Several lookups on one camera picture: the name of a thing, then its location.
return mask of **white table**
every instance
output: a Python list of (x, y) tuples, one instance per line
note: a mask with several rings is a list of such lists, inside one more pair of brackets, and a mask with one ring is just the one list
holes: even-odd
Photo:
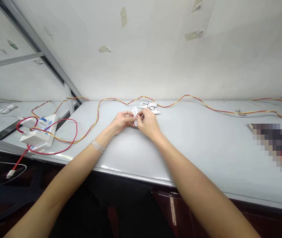
[[(78, 122), (81, 138), (94, 123), (98, 101), (84, 102), (71, 116)], [(100, 106), (100, 118), (81, 142), (69, 150), (36, 158), (67, 164), (107, 127), (119, 111), (130, 110), (140, 101), (126, 106), (105, 101)], [(170, 105), (173, 102), (159, 102)], [(276, 101), (206, 101), (219, 110), (276, 110), (282, 114), (282, 103)], [(229, 198), (282, 208), (282, 172), (264, 148), (253, 140), (250, 123), (277, 123), (282, 119), (259, 113), (246, 117), (228, 115), (207, 109), (199, 102), (181, 101), (170, 108), (160, 108), (157, 115), (162, 132), (191, 162), (202, 170)], [(67, 121), (56, 136), (71, 141), (75, 124)], [(63, 150), (68, 144), (54, 141), (46, 152)], [(135, 128), (126, 128), (107, 146), (94, 170), (175, 186), (168, 169), (155, 146)]]

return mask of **white cable bundle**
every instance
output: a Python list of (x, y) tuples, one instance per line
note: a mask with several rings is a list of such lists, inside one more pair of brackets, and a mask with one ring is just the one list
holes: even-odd
[[(132, 111), (132, 113), (133, 113), (133, 116), (134, 116), (134, 117), (137, 117), (137, 114), (138, 114), (138, 109), (137, 109), (137, 107), (131, 108), (131, 111)], [(138, 126), (137, 120), (134, 121), (134, 125), (135, 125), (135, 126)]]
[(6, 113), (12, 111), (14, 108), (17, 108), (17, 107), (18, 106), (16, 106), (15, 104), (10, 104), (6, 108), (0, 109), (0, 113), (1, 114), (6, 114)]
[(151, 112), (154, 114), (160, 114), (160, 110), (157, 108), (158, 103), (157, 102), (141, 102), (139, 108), (145, 109), (149, 108)]
[(141, 102), (139, 108), (145, 109), (149, 108), (150, 110), (155, 109), (157, 107), (157, 102)]

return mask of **finger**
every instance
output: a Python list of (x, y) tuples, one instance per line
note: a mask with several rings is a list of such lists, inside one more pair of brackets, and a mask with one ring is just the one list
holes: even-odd
[(152, 113), (151, 110), (149, 108), (146, 108), (142, 110), (142, 114), (140, 116), (144, 115), (144, 117), (146, 117), (150, 115), (150, 113)]
[(143, 121), (139, 114), (137, 114), (138, 126), (143, 125)]
[(143, 110), (139, 111), (138, 114), (139, 114), (140, 116), (142, 116), (142, 115), (148, 114), (149, 112), (151, 112), (151, 110), (148, 109), (148, 108), (146, 108), (146, 109), (143, 109)]
[(132, 123), (132, 122), (127, 122), (126, 125), (127, 125), (127, 126), (131, 126), (131, 127), (135, 127), (135, 124)]
[(124, 112), (121, 112), (121, 115), (130, 115), (130, 116), (133, 116), (133, 113), (132, 111), (124, 111)]
[(141, 110), (141, 111), (138, 112), (138, 115), (139, 115), (139, 116), (142, 116), (142, 115), (143, 115), (143, 110)]
[(123, 121), (124, 122), (134, 122), (136, 120), (135, 117), (124, 117)]

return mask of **metal beam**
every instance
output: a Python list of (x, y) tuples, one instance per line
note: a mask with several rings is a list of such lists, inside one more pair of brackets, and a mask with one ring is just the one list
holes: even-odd
[(14, 57), (14, 58), (6, 59), (6, 60), (0, 60), (0, 66), (13, 64), (13, 63), (17, 63), (17, 62), (21, 62), (21, 61), (25, 61), (29, 59), (34, 59), (34, 58), (41, 57), (41, 56), (44, 56), (44, 54), (42, 52), (39, 52), (39, 53), (30, 54), (30, 55)]
[[(65, 87), (65, 93), (66, 93), (66, 97), (71, 98), (71, 90), (68, 87), (67, 83), (64, 83), (64, 87)], [(70, 115), (72, 115), (74, 113), (74, 105), (72, 103), (72, 99), (67, 99), (67, 103), (68, 103), (68, 108), (69, 108), (69, 113)]]
[[(26, 149), (0, 140), (0, 150), (21, 155)], [(31, 155), (30, 153), (26, 153), (25, 156), (30, 157)]]
[(57, 63), (53, 55), (50, 53), (48, 48), (45, 46), (43, 41), (39, 38), (39, 36), (36, 34), (34, 29), (31, 27), (31, 25), (28, 23), (28, 21), (25, 19), (23, 14), (20, 12), (20, 10), (17, 8), (15, 3), (12, 0), (2, 0), (3, 4), (9, 9), (10, 13), (15, 17), (15, 19), (18, 21), (18, 23), (23, 27), (23, 29), (26, 31), (26, 33), (29, 35), (29, 37), (33, 40), (33, 42), (37, 45), (37, 47), (41, 50), (41, 52), (44, 53), (45, 57), (48, 59), (48, 61), (51, 63), (51, 65), (54, 67), (54, 69), (58, 72), (60, 77), (67, 83), (67, 85), (70, 87), (71, 91), (77, 96), (81, 97), (79, 91), (76, 89), (75, 85), (71, 82), (69, 77), (66, 75), (66, 73), (63, 71), (63, 69), (60, 67), (60, 65)]

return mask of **white power strip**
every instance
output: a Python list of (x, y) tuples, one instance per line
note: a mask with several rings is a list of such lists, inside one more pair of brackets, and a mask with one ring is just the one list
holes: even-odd
[[(47, 127), (49, 127), (51, 124), (57, 122), (59, 120), (59, 116), (57, 114), (54, 114), (54, 115), (51, 115), (51, 116), (48, 116), (48, 117), (45, 117), (45, 119), (47, 120), (48, 122), (48, 125), (47, 126), (44, 126), (44, 127), (39, 127), (39, 129), (42, 129), (42, 130), (45, 130)], [(56, 132), (56, 127), (57, 127), (57, 123), (52, 125), (47, 131), (52, 133), (53, 135), (55, 135), (55, 132)], [(53, 140), (54, 140), (54, 137), (49, 135), (47, 132), (45, 132), (46, 135), (49, 136), (49, 140), (48, 142), (45, 142), (43, 144), (40, 144), (39, 146), (31, 146), (30, 148), (36, 152), (40, 152), (40, 153), (43, 153), (46, 149), (50, 148), (53, 144)]]

